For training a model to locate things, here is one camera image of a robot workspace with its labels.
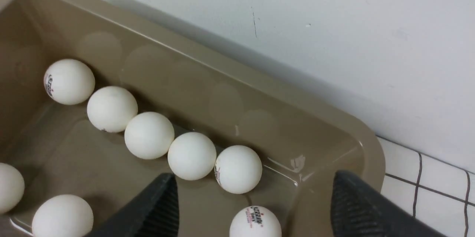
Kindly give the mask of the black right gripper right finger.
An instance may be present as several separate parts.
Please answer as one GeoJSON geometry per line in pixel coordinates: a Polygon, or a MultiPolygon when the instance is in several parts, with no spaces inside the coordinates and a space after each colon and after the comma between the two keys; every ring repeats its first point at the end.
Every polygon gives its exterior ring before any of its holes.
{"type": "Polygon", "coordinates": [[[334,175],[330,217],[335,237],[444,236],[348,170],[338,170],[334,175]]]}

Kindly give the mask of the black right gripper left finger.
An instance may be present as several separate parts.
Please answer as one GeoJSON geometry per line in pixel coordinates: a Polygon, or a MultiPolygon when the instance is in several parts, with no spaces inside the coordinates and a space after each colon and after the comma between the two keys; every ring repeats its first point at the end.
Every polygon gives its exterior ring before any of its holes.
{"type": "Polygon", "coordinates": [[[89,237],[177,237],[180,223],[175,175],[163,173],[89,237]]]}

